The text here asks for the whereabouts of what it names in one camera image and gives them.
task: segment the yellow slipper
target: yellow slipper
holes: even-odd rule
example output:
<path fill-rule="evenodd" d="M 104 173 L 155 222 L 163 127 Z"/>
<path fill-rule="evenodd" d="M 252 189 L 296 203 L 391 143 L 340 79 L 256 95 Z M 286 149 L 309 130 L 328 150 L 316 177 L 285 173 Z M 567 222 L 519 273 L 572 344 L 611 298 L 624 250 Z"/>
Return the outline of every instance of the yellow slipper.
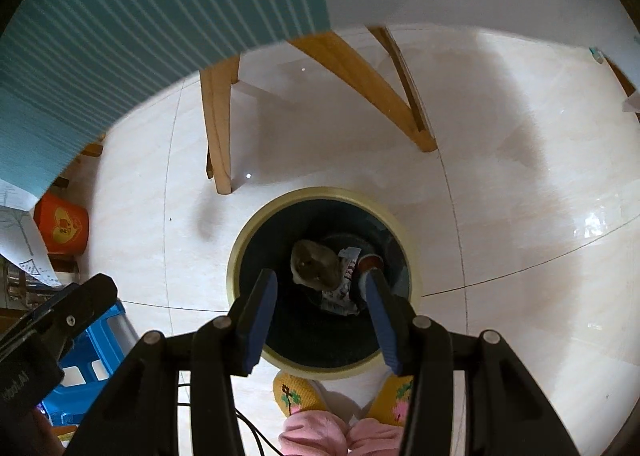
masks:
<path fill-rule="evenodd" d="M 375 418 L 380 423 L 404 427 L 409 414 L 413 384 L 412 376 L 389 376 L 371 404 L 366 418 Z"/>
<path fill-rule="evenodd" d="M 284 371 L 273 379 L 273 397 L 285 416 L 308 410 L 329 410 L 314 382 Z"/>

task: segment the paper sheet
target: paper sheet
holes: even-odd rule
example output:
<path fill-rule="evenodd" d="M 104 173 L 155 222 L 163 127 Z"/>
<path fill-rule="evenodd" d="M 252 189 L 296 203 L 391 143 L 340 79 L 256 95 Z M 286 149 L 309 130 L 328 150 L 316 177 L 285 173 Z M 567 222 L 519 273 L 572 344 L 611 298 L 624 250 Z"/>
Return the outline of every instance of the paper sheet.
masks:
<path fill-rule="evenodd" d="M 38 199 L 30 192 L 0 178 L 0 207 L 28 211 L 35 207 Z"/>
<path fill-rule="evenodd" d="M 14 204 L 20 201 L 19 194 L 9 198 Z M 26 210 L 0 207 L 0 254 L 44 284 L 60 286 L 40 231 Z"/>

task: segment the human hand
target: human hand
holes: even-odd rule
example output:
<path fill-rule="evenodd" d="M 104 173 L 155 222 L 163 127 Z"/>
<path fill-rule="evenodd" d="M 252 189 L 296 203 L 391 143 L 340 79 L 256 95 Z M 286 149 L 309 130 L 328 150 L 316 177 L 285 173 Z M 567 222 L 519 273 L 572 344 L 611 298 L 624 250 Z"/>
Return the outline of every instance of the human hand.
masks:
<path fill-rule="evenodd" d="M 53 434 L 53 429 L 47 417 L 37 409 L 33 409 L 31 415 L 36 426 L 36 436 L 38 436 L 36 446 L 44 451 L 41 452 L 40 456 L 61 456 L 65 448 L 58 437 Z"/>

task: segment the white tile floor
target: white tile floor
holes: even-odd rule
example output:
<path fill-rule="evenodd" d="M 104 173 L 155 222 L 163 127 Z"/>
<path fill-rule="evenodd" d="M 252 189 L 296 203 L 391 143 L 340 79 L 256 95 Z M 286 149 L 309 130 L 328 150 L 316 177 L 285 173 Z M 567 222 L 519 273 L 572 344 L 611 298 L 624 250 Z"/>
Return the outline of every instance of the white tile floor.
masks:
<path fill-rule="evenodd" d="M 640 396 L 640 126 L 622 89 L 587 50 L 432 26 L 394 35 L 439 151 L 419 152 L 291 46 L 250 52 L 232 89 L 233 194 L 206 178 L 192 76 L 118 122 L 72 180 L 67 197 L 91 216 L 82 270 L 113 277 L 140 333 L 190 331 L 228 309 L 226 262 L 258 208 L 304 186 L 363 192 L 415 242 L 420 310 L 450 330 L 501 331 L 581 452 L 599 455 Z M 401 89 L 372 36 L 344 36 Z M 383 372 L 326 383 L 338 412 L 357 416 Z M 275 373 L 261 362 L 234 379 L 239 409 L 273 441 Z M 188 421 L 182 410 L 182 454 Z"/>

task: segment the black cable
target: black cable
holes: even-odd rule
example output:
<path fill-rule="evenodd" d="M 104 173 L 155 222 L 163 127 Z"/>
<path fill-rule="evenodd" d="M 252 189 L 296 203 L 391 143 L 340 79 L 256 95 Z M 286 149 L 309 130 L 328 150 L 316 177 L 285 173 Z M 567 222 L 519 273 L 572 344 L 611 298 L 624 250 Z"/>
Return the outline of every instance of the black cable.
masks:
<path fill-rule="evenodd" d="M 241 413 L 240 411 L 238 411 L 237 409 L 236 409 L 236 416 L 238 416 L 238 418 L 239 418 L 240 420 L 242 420 L 245 424 L 247 424 L 247 426 L 249 427 L 249 429 L 251 429 L 251 428 L 253 427 L 253 428 L 255 429 L 255 431 L 260 435 L 260 437 L 261 437 L 261 438 L 266 442 L 266 444 L 267 444 L 269 447 L 271 447 L 271 449 L 272 449 L 272 450 L 273 450 L 273 451 L 274 451 L 278 456 L 284 456 L 284 454 L 282 454 L 282 452 L 280 452 L 278 449 L 276 449 L 276 448 L 274 447 L 273 443 L 271 443 L 269 440 L 267 440 L 266 436 L 265 436 L 265 435 L 263 435 L 263 434 L 260 432 L 260 430 L 259 430 L 259 429 L 258 429 L 258 428 L 253 424 L 253 423 L 251 423 L 251 422 L 249 421 L 249 419 L 248 419 L 244 414 L 242 414 L 242 413 Z"/>
<path fill-rule="evenodd" d="M 190 384 L 178 384 L 179 388 L 183 388 L 185 386 L 190 386 Z M 183 406 L 183 407 L 191 407 L 191 404 L 187 404 L 186 402 L 178 402 L 177 404 L 178 406 Z M 238 411 L 236 409 L 236 416 L 242 420 L 245 425 L 249 428 L 249 430 L 251 431 L 251 434 L 254 435 L 255 438 L 255 444 L 258 446 L 258 450 L 260 451 L 260 456 L 265 456 L 264 455 L 264 448 L 262 447 L 262 442 L 260 442 L 260 438 L 262 438 L 266 444 L 278 455 L 278 456 L 284 456 L 284 454 L 282 454 L 282 452 L 280 452 L 278 449 L 276 449 L 276 447 L 273 445 L 273 443 L 271 443 L 269 440 L 267 440 L 267 437 L 265 435 L 263 435 L 260 430 L 244 415 L 242 414 L 240 411 Z"/>
<path fill-rule="evenodd" d="M 246 426 L 251 431 L 251 434 L 254 435 L 255 444 L 258 446 L 258 451 L 260 451 L 260 456 L 264 456 L 264 449 L 262 448 L 262 444 L 260 443 L 260 438 L 258 438 L 258 434 L 256 432 L 257 429 L 255 428 L 255 426 L 251 422 L 249 422 L 244 416 L 242 416 L 241 414 L 238 414 L 237 411 L 236 411 L 236 416 L 246 424 Z"/>

